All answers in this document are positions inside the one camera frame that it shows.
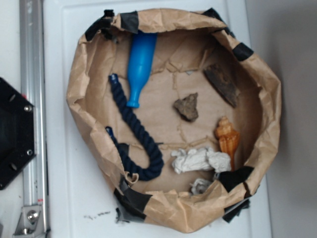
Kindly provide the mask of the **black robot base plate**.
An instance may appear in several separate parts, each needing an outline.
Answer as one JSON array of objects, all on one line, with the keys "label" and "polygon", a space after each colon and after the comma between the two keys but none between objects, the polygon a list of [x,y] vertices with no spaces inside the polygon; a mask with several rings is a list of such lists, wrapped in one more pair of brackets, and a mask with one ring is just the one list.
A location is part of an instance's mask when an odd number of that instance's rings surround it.
[{"label": "black robot base plate", "polygon": [[34,106],[0,79],[0,189],[35,157]]}]

